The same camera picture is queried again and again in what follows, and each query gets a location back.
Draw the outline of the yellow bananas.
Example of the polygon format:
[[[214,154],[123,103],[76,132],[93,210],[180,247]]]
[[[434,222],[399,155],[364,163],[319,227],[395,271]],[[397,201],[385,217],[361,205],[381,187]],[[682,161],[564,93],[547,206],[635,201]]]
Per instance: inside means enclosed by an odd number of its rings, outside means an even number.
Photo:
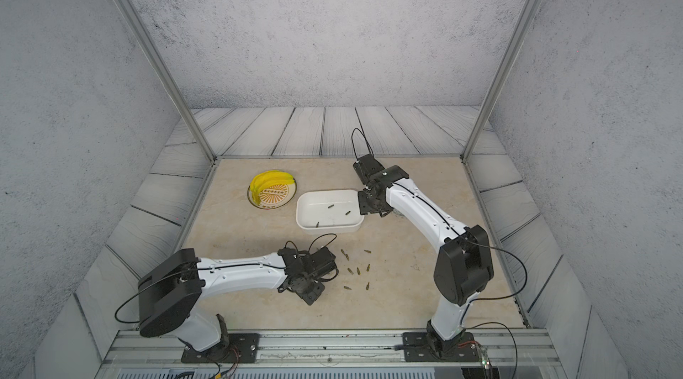
[[[295,178],[286,172],[270,170],[254,176],[248,199],[257,208],[269,210],[288,203],[296,192]]]

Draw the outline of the aluminium rail frame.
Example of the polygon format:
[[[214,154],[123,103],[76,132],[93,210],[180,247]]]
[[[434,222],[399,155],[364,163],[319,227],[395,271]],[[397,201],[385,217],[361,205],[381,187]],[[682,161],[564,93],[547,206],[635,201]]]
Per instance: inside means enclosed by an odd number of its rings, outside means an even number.
[[[467,355],[439,361],[416,330],[245,330],[241,353],[204,360],[172,337],[117,335],[99,378],[563,378],[544,329],[479,328]]]

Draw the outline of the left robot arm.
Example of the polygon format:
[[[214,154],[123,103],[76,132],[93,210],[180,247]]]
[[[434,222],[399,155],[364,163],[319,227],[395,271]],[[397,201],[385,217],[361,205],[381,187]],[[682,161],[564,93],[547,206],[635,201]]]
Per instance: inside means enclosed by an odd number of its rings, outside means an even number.
[[[275,289],[313,305],[325,283],[339,274],[327,247],[310,253],[283,247],[266,256],[215,260],[181,249],[143,276],[138,284],[139,332],[146,338],[174,336],[190,350],[208,353],[229,345],[222,316],[203,313],[197,304],[232,292]]]

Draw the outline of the patterned plate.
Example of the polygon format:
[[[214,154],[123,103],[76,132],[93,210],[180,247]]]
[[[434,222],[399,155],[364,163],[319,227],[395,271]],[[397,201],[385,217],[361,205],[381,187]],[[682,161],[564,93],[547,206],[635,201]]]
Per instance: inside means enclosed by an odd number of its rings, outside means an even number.
[[[295,179],[268,179],[263,183],[253,183],[247,189],[247,199],[262,210],[272,210],[286,205],[295,195]]]

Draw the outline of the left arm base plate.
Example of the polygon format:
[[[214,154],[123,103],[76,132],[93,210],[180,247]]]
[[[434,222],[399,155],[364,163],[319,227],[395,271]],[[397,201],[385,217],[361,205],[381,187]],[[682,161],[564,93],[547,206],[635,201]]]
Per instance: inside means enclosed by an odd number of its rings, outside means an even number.
[[[256,363],[261,335],[257,333],[230,333],[217,345],[198,352],[185,345],[181,356],[183,364],[254,364]]]

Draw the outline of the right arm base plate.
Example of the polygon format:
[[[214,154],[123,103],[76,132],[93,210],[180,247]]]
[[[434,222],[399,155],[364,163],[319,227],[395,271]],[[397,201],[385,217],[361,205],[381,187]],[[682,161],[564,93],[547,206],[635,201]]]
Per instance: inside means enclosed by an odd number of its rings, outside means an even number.
[[[406,332],[402,335],[400,349],[406,362],[452,362],[477,363],[481,361],[480,350],[473,334],[462,332],[444,341],[431,332]]]

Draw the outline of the white storage box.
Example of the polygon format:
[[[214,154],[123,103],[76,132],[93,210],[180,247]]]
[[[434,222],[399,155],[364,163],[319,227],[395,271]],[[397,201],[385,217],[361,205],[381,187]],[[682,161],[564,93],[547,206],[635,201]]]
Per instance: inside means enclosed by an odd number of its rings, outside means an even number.
[[[355,190],[320,190],[306,192],[299,197],[295,220],[305,233],[318,236],[358,231],[365,217],[359,213],[358,193]]]

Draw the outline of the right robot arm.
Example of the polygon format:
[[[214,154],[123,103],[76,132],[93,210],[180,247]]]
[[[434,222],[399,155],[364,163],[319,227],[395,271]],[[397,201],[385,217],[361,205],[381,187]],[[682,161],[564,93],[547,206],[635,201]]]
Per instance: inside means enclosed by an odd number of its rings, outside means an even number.
[[[433,204],[397,165],[385,167],[366,154],[353,168],[364,185],[358,192],[361,215],[384,217],[398,211],[437,253],[433,279],[440,299],[426,333],[430,350],[443,357],[464,341],[467,312],[494,278],[487,232],[479,225],[466,226]]]

